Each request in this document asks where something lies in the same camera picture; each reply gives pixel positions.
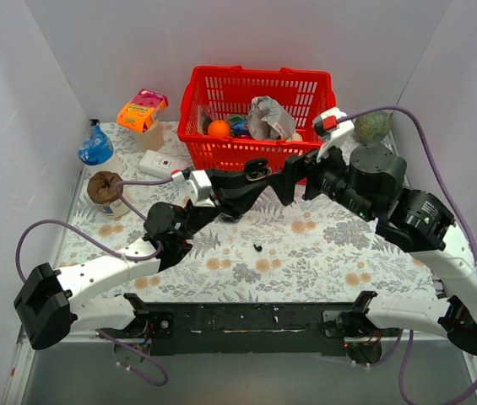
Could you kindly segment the glossy black gold-trim case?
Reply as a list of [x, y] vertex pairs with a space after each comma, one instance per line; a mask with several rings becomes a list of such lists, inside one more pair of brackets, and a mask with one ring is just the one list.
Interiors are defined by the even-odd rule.
[[249, 181], [259, 181], [269, 176], [272, 171], [268, 166], [268, 160], [259, 158], [246, 162], [244, 165], [244, 173]]

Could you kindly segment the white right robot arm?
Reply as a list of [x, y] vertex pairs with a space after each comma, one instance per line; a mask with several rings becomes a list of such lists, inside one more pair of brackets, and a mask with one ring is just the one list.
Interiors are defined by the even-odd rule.
[[376, 235], [423, 262], [446, 291], [431, 303], [362, 292], [350, 310], [325, 321], [329, 335], [357, 338], [410, 329], [447, 338], [477, 356], [477, 265], [470, 244], [439, 198], [404, 186], [406, 167], [382, 145], [355, 148], [348, 161], [337, 147], [326, 158], [314, 149], [290, 156], [268, 183], [284, 205], [293, 202], [295, 184], [304, 181], [304, 200], [323, 194], [360, 219], [376, 221]]

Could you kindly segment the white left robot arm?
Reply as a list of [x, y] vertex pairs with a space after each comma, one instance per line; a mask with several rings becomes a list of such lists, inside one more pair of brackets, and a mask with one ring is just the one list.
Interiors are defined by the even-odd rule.
[[61, 268], [43, 263], [22, 274], [14, 309], [31, 347], [50, 348], [70, 332], [101, 328], [141, 336], [148, 318], [140, 300], [124, 295], [101, 299], [100, 294], [174, 267], [192, 249], [197, 232], [220, 216], [239, 219], [276, 178], [267, 169], [177, 170], [170, 180], [187, 185], [188, 202], [152, 205], [144, 219], [144, 235], [132, 244], [113, 250], [94, 240], [103, 256]]

